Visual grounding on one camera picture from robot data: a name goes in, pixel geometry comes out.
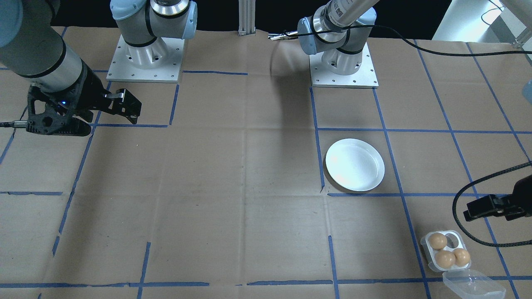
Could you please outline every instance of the plastic egg container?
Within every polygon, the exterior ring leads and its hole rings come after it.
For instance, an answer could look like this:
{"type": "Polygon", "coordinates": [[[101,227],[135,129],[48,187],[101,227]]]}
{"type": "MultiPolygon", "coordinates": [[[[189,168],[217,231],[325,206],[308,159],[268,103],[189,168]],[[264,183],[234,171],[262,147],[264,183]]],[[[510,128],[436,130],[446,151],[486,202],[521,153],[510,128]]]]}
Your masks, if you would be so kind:
{"type": "Polygon", "coordinates": [[[458,266],[456,263],[453,263],[452,266],[449,268],[443,268],[436,262],[436,254],[440,251],[446,250],[450,252],[454,252],[457,248],[462,248],[464,250],[467,250],[462,237],[458,232],[454,230],[439,230],[439,231],[433,231],[429,232],[424,238],[421,239],[421,246],[423,246],[423,249],[425,250],[425,255],[427,257],[429,268],[434,272],[445,272],[445,271],[453,271],[453,270],[461,270],[461,269],[469,269],[471,267],[471,260],[464,265],[464,266],[458,266]],[[443,247],[440,250],[434,249],[430,245],[430,237],[433,234],[440,233],[445,236],[447,244],[445,247],[443,247]]]}

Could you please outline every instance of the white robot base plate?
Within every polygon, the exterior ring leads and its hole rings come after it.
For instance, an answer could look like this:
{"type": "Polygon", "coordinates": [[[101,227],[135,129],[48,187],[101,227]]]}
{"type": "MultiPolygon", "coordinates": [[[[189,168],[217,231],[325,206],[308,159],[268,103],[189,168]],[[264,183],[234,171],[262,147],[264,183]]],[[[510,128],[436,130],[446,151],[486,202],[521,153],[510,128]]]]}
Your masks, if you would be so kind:
{"type": "Polygon", "coordinates": [[[153,69],[140,69],[126,56],[127,44],[120,36],[113,61],[107,73],[108,81],[116,82],[159,82],[177,83],[181,74],[181,63],[185,41],[178,38],[162,38],[168,47],[169,56],[164,64],[153,69]]]}
{"type": "Polygon", "coordinates": [[[325,67],[321,62],[323,53],[310,55],[310,75],[312,86],[314,87],[340,87],[340,88],[373,88],[379,86],[377,74],[373,67],[373,61],[369,53],[368,44],[362,50],[363,58],[358,72],[342,76],[335,74],[325,67]]]}

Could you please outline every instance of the cable connector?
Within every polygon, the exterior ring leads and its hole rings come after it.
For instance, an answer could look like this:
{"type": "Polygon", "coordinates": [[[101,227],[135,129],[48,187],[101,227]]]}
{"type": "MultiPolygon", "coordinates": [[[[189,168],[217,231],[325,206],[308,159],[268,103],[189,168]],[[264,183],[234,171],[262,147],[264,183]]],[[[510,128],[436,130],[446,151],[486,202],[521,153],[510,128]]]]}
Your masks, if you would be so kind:
{"type": "Polygon", "coordinates": [[[15,120],[11,122],[0,122],[0,128],[25,128],[28,125],[27,120],[15,120]]]}

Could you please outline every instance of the egg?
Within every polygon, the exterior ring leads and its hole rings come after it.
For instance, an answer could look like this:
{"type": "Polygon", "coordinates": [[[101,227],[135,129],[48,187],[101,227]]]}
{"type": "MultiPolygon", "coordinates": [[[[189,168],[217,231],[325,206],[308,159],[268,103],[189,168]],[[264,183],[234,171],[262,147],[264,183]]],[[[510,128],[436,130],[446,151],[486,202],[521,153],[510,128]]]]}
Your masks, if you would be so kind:
{"type": "Polygon", "coordinates": [[[436,250],[443,249],[445,246],[447,246],[447,237],[445,237],[443,234],[440,234],[439,232],[436,232],[430,235],[429,244],[430,247],[436,250]]]}
{"type": "Polygon", "coordinates": [[[459,267],[467,265],[471,260],[471,255],[469,255],[469,252],[463,248],[457,248],[453,253],[456,258],[456,265],[459,267]]]}
{"type": "Polygon", "coordinates": [[[436,259],[436,264],[438,264],[438,266],[442,267],[443,269],[449,269],[454,265],[454,262],[456,261],[454,253],[447,250],[438,251],[434,258],[436,259]]]}

